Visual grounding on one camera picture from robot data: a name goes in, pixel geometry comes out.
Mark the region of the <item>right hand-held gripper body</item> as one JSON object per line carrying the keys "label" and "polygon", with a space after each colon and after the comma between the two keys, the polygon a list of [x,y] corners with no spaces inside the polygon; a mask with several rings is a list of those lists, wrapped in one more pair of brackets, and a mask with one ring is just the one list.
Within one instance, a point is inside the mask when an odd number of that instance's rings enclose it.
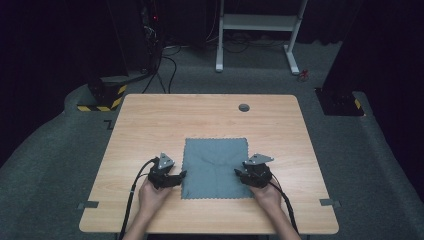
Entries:
{"label": "right hand-held gripper body", "polygon": [[267,163],[272,161],[272,157],[255,153],[248,160],[243,162],[245,170],[242,171],[244,174],[240,178],[250,179],[251,187],[265,187],[272,178],[270,168],[267,166]]}

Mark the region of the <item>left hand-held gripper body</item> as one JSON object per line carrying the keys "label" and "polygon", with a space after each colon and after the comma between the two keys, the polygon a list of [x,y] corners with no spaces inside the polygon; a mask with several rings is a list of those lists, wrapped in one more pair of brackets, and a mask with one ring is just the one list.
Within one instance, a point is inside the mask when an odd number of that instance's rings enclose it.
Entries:
{"label": "left hand-held gripper body", "polygon": [[165,153],[161,153],[159,157],[154,158],[153,162],[154,166],[149,171],[148,180],[156,189],[169,188],[167,187],[168,180],[180,179],[178,175],[170,175],[175,161]]}

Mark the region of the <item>grey cleaning cloth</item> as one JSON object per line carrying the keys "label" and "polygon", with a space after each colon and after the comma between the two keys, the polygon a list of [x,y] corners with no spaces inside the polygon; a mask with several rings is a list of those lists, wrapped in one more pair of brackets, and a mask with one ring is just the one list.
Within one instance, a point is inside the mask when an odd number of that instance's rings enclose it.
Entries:
{"label": "grey cleaning cloth", "polygon": [[242,169],[242,163],[247,159],[248,142],[245,138],[187,138],[182,163],[186,177],[181,198],[251,198],[251,191],[235,173],[235,170]]}

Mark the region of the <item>person's left hand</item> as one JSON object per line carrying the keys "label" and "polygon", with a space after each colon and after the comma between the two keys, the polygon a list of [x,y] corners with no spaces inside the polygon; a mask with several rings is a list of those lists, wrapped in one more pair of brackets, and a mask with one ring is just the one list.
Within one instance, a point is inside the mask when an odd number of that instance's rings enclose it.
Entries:
{"label": "person's left hand", "polygon": [[153,218],[171,191],[170,187],[156,189],[148,179],[145,179],[139,190],[139,215],[143,219]]}

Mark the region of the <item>person's right hand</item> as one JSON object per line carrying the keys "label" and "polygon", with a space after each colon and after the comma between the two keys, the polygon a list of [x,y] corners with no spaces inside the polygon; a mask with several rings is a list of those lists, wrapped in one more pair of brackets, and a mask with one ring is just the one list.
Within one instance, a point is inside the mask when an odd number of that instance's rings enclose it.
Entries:
{"label": "person's right hand", "polygon": [[250,191],[254,194],[254,198],[258,205],[267,215],[274,215],[282,211],[281,195],[273,186],[273,182],[268,183],[263,188],[251,187]]}

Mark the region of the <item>black yellow striped stand base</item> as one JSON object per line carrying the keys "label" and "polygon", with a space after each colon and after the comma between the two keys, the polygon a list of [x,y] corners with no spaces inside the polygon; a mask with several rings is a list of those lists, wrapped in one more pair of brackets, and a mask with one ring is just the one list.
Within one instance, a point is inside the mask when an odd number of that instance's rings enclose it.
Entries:
{"label": "black yellow striped stand base", "polygon": [[77,109],[82,112],[114,111],[121,103],[127,85],[128,81],[123,76],[105,77],[93,80],[87,84],[87,87],[94,102],[78,104]]}

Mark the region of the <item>dark equipment rack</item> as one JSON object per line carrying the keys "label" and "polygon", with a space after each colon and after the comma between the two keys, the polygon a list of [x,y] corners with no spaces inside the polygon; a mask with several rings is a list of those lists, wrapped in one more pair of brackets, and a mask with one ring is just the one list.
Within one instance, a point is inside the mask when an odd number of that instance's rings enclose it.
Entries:
{"label": "dark equipment rack", "polygon": [[164,28],[159,0],[138,0],[139,17],[147,47],[148,71],[153,74],[160,65],[164,45]]}

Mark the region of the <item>white metal stand frame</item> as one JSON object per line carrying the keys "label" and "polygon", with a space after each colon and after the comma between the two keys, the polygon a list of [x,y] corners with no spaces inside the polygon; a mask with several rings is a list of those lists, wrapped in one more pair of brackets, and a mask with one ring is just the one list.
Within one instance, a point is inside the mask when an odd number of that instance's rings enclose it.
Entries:
{"label": "white metal stand frame", "polygon": [[299,75],[301,71],[296,63],[293,48],[303,21],[308,0],[301,0],[298,13],[290,16],[278,15],[248,15],[248,14],[227,14],[224,10],[225,0],[220,0],[219,4],[219,27],[218,45],[216,52],[215,70],[222,72],[224,69],[223,38],[225,30],[251,30],[251,31],[274,31],[290,32],[291,37],[287,45],[283,46],[291,73]]}

